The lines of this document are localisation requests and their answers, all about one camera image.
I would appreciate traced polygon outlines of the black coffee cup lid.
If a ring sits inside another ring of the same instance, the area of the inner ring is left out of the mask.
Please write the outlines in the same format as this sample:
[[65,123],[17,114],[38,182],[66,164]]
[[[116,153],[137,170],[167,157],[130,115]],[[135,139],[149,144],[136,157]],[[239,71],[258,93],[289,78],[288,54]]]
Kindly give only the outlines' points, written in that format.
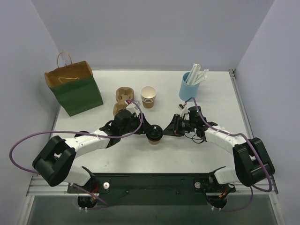
[[152,125],[152,130],[146,134],[148,139],[161,139],[163,137],[163,130],[159,125]]

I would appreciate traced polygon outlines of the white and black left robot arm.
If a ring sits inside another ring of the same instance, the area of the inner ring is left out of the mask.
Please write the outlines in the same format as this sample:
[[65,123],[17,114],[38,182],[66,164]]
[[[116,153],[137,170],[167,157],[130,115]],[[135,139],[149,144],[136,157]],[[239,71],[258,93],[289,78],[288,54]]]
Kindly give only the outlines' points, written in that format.
[[152,130],[144,114],[121,110],[113,120],[92,133],[80,132],[73,138],[52,137],[34,159],[33,168],[54,187],[62,182],[73,183],[85,193],[95,187],[94,174],[74,160],[89,152],[117,144],[123,135],[143,135]]

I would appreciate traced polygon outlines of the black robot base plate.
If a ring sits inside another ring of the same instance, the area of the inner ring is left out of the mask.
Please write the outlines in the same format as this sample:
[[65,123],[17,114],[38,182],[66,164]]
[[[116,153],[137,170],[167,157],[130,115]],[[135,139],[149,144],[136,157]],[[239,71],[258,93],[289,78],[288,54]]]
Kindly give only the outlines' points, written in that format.
[[232,181],[219,184],[213,173],[96,173],[77,194],[81,207],[206,205],[224,207],[236,191]]

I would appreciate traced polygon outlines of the brown paper coffee cup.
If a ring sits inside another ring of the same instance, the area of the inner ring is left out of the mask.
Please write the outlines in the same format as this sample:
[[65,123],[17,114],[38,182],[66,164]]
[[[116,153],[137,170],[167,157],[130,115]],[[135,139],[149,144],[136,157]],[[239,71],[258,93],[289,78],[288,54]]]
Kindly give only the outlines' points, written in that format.
[[156,144],[159,144],[159,142],[161,141],[161,139],[148,139],[149,143],[152,144],[152,145],[156,145]]

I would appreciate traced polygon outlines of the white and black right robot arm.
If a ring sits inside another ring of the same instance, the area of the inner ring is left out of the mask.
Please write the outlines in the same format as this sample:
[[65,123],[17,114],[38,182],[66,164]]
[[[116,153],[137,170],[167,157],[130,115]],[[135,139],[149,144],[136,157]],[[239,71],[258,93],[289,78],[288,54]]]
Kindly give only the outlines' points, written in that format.
[[175,114],[163,131],[164,135],[181,137],[193,132],[205,142],[217,145],[232,154],[234,167],[221,167],[213,171],[208,187],[219,191],[225,184],[240,182],[246,187],[269,179],[275,167],[259,138],[248,139],[242,134],[231,134],[214,122],[208,122],[198,106],[186,108],[180,105],[181,113]]

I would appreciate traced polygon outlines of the green and brown paper bag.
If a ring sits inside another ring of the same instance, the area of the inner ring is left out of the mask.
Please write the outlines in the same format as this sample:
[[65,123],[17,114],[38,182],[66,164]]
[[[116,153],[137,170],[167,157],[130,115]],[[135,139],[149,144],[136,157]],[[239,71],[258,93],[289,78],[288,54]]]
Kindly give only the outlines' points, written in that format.
[[103,105],[93,72],[86,61],[45,72],[45,82],[69,116]]

